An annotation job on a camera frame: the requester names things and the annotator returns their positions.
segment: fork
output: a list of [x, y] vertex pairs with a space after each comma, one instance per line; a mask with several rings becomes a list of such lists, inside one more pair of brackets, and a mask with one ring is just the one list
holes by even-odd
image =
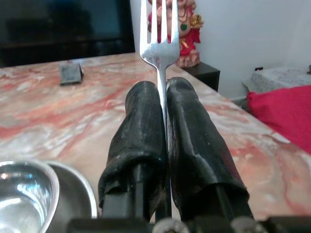
[[179, 31], [177, 0], [172, 2], [172, 33], [171, 43], [168, 42], [166, 0], [162, 0], [161, 43], [158, 43], [156, 0], [152, 2], [151, 41], [147, 41], [147, 4], [141, 0], [140, 12], [140, 56], [148, 64], [156, 68], [157, 88], [163, 112], [165, 138], [167, 142], [167, 111], [166, 111], [166, 69], [179, 57]]

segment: black television screen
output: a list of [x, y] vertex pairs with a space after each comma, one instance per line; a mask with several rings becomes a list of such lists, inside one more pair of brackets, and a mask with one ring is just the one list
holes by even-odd
[[0, 0], [5, 66], [134, 50], [129, 0]]

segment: green gem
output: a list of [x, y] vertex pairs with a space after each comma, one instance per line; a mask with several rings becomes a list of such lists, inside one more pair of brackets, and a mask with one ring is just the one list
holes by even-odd
[[181, 29], [182, 31], [187, 30], [187, 25], [184, 24], [184, 23], [182, 23], [182, 24], [180, 25], [180, 29]]

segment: white bedsheet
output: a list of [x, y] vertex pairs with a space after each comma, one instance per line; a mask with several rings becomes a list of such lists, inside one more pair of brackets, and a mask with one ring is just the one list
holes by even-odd
[[280, 88], [311, 85], [311, 75], [308, 75], [307, 71], [292, 67], [264, 69], [255, 71], [251, 77], [242, 80], [242, 82], [249, 91], [257, 93]]

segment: marble table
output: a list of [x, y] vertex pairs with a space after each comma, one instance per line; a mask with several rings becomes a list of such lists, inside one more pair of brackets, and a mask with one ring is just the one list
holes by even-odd
[[[0, 69], [0, 160], [58, 160], [91, 183], [105, 168], [110, 141], [121, 124], [124, 100], [156, 71], [137, 54], [75, 60], [81, 85], [59, 86], [59, 63]], [[224, 137], [250, 193], [257, 219], [311, 215], [311, 156], [182, 69]]]

